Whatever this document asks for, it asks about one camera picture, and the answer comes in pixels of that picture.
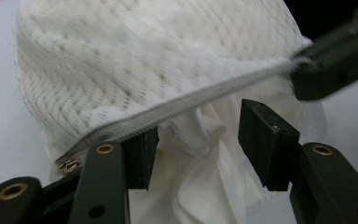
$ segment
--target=brass grommet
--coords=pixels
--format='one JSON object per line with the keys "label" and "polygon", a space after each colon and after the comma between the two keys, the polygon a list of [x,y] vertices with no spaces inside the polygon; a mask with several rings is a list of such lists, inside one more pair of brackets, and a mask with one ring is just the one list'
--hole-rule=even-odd
{"label": "brass grommet", "polygon": [[113,152],[113,149],[115,149],[115,147],[113,145],[102,145],[97,147],[97,149],[95,150],[98,154],[108,154]]}
{"label": "brass grommet", "polygon": [[333,155],[333,150],[330,147],[315,145],[315,146],[312,146],[312,150],[318,154],[323,155],[323,156]]}
{"label": "brass grommet", "polygon": [[0,191],[0,200],[14,199],[23,194],[28,189],[25,183],[16,183],[9,185]]}

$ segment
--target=white fabric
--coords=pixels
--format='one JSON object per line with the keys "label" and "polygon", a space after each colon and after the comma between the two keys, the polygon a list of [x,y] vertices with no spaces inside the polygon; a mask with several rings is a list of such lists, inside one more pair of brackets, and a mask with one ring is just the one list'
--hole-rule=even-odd
{"label": "white fabric", "polygon": [[[53,161],[103,126],[290,65],[304,46],[283,0],[22,0],[16,37],[22,93]],[[321,108],[282,77],[161,123],[150,190],[130,193],[132,223],[242,224],[266,200],[237,141],[242,98],[307,127],[308,140],[323,127],[304,126]]]}
{"label": "white fabric", "polygon": [[54,161],[98,128],[302,48],[282,0],[23,0],[16,37],[25,103]]}

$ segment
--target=white mesh bag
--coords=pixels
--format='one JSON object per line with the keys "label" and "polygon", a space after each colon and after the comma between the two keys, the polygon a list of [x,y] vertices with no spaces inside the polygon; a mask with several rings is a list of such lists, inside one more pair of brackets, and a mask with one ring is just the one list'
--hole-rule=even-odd
{"label": "white mesh bag", "polygon": [[263,194],[236,142],[241,98],[296,126],[321,115],[282,77],[304,47],[283,0],[22,0],[15,28],[21,91],[52,161],[160,124],[150,191],[131,193],[135,223],[244,223]]}

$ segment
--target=zipper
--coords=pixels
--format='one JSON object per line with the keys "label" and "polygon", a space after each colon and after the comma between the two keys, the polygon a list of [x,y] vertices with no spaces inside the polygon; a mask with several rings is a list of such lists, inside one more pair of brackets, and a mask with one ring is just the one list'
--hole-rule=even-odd
{"label": "zipper", "polygon": [[214,84],[204,90],[196,91],[180,99],[159,105],[129,119],[113,122],[86,135],[74,147],[68,150],[62,157],[57,159],[58,165],[63,165],[73,159],[74,156],[84,155],[92,145],[98,141],[123,142],[133,136],[151,130],[164,120],[171,119],[187,110],[207,104],[213,100],[243,89],[251,84],[268,77],[288,75],[297,69],[304,60],[285,60],[276,62],[268,68],[255,71],[245,76],[234,77],[230,80]]}

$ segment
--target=zipper pull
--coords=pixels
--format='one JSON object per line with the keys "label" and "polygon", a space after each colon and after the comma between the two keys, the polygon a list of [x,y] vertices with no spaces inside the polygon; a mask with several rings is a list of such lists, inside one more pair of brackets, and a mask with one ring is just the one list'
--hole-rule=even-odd
{"label": "zipper pull", "polygon": [[60,165],[59,171],[63,175],[69,175],[79,169],[81,169],[82,164],[80,159],[70,159]]}

